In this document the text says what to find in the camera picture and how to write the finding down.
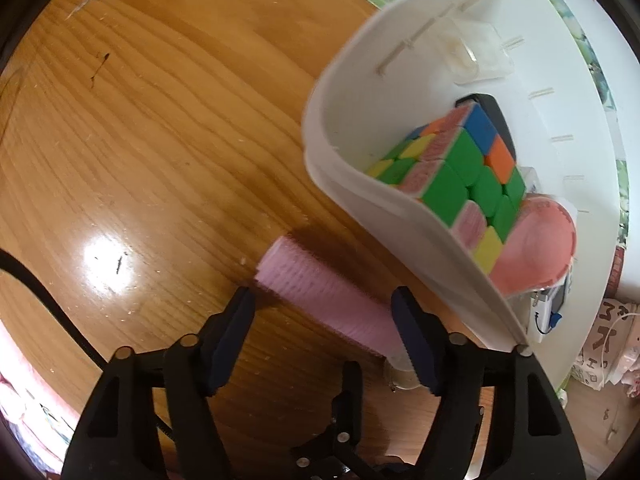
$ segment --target pink bandage roll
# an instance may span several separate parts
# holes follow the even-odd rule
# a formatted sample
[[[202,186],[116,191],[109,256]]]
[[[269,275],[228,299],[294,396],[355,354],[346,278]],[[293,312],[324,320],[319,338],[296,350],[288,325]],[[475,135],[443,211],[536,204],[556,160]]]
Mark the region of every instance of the pink bandage roll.
[[[262,257],[255,281],[375,354],[404,354],[389,307],[367,296],[289,237],[278,238]]]

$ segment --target wood grain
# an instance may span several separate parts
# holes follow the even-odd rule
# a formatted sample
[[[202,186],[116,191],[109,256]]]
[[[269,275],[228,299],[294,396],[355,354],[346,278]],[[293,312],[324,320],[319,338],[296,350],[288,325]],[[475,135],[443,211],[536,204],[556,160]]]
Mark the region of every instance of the wood grain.
[[[373,11],[365,0],[53,0],[0,76],[0,246],[106,358],[197,331],[287,232],[373,296],[408,285],[466,332],[303,165],[309,91]],[[259,302],[211,403],[238,474],[287,474],[288,448],[328,423],[346,359],[366,375],[363,455],[414,460],[437,400],[393,394],[379,360],[292,306]],[[0,317],[80,411],[98,369],[5,275]]]

